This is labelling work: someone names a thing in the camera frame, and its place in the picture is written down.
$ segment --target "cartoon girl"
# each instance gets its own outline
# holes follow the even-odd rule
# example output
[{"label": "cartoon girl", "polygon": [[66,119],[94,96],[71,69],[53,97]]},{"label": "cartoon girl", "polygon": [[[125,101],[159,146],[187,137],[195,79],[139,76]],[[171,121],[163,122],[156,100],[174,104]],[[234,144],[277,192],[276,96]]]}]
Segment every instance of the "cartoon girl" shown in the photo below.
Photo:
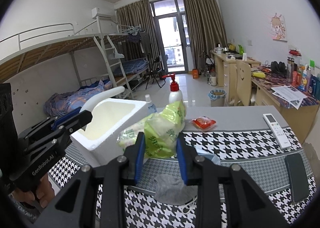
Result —
[{"label": "cartoon girl", "polygon": [[277,17],[277,14],[272,17],[271,23],[272,23],[272,31],[275,36],[274,39],[276,40],[283,40],[285,39],[285,28],[282,25],[282,22],[280,20],[281,15]]}]

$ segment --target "white curved handle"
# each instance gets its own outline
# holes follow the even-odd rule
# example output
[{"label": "white curved handle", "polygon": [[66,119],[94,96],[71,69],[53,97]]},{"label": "white curved handle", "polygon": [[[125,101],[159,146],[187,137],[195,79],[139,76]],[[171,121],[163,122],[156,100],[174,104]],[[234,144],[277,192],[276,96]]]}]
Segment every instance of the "white curved handle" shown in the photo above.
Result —
[{"label": "white curved handle", "polygon": [[121,94],[122,92],[124,92],[124,90],[125,89],[123,86],[118,86],[118,87],[112,88],[110,90],[104,91],[102,93],[96,94],[95,96],[90,98],[87,102],[85,102],[83,107],[80,109],[80,112],[82,112],[84,110],[92,112],[98,103],[100,103],[101,101],[103,101],[107,98]]}]

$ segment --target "green plastic bag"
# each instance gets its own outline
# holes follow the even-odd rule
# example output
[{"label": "green plastic bag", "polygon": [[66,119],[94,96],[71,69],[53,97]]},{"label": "green plastic bag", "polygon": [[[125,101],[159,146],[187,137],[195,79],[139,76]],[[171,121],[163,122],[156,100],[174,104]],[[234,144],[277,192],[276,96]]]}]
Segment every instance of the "green plastic bag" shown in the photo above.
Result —
[{"label": "green plastic bag", "polygon": [[138,133],[145,134],[145,158],[169,158],[176,155],[178,134],[185,125],[186,108],[182,101],[165,107],[161,113],[153,113],[120,133],[119,146],[125,149],[135,144]]}]

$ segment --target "gray face mask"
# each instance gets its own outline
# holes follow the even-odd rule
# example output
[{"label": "gray face mask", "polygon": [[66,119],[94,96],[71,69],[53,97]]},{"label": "gray face mask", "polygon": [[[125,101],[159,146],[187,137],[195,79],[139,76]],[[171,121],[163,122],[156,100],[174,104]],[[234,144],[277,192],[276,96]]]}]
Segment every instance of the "gray face mask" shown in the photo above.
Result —
[{"label": "gray face mask", "polygon": [[182,179],[168,174],[156,176],[155,181],[157,189],[154,199],[163,204],[184,205],[198,194],[197,186],[186,186]]}]

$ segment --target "bed ladder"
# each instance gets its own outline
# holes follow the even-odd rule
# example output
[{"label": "bed ladder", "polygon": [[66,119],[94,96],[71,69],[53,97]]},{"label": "bed ladder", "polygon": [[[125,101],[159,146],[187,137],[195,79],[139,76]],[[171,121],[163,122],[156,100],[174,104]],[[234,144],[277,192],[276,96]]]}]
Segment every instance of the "bed ladder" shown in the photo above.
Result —
[{"label": "bed ladder", "polygon": [[[125,99],[130,95],[131,98],[134,100],[133,91],[130,88],[129,81],[128,81],[127,76],[126,76],[126,74],[124,72],[124,69],[123,69],[123,66],[122,66],[122,62],[121,62],[121,58],[124,58],[124,55],[118,53],[116,46],[114,45],[114,43],[112,42],[112,40],[111,40],[111,38],[109,36],[107,36],[107,39],[108,39],[108,41],[109,41],[109,43],[111,45],[111,48],[107,48],[106,49],[105,44],[104,44],[104,34],[102,33],[102,30],[101,30],[101,24],[100,24],[100,17],[99,16],[97,16],[97,25],[98,25],[98,31],[99,31],[99,34],[100,34],[100,43],[99,43],[99,41],[97,40],[96,37],[93,37],[93,40],[96,43],[97,47],[99,48],[100,52],[102,53],[103,59],[104,59],[104,61],[106,63],[109,79],[112,82],[113,87],[117,87],[118,84],[121,83],[123,80],[125,80],[125,83],[127,85],[128,93],[125,94],[124,96],[121,96],[121,94],[120,94],[120,95],[118,95],[118,98]],[[107,57],[107,50],[111,50],[111,49],[113,50],[113,53],[115,54],[115,59],[117,59],[117,63],[112,64],[112,65],[109,64],[108,57]],[[112,66],[115,66],[117,64],[120,65],[120,69],[121,69],[122,76],[123,76],[123,78],[121,78],[118,81],[116,81],[115,77],[113,76],[113,72],[112,72],[112,69],[111,69]]]}]

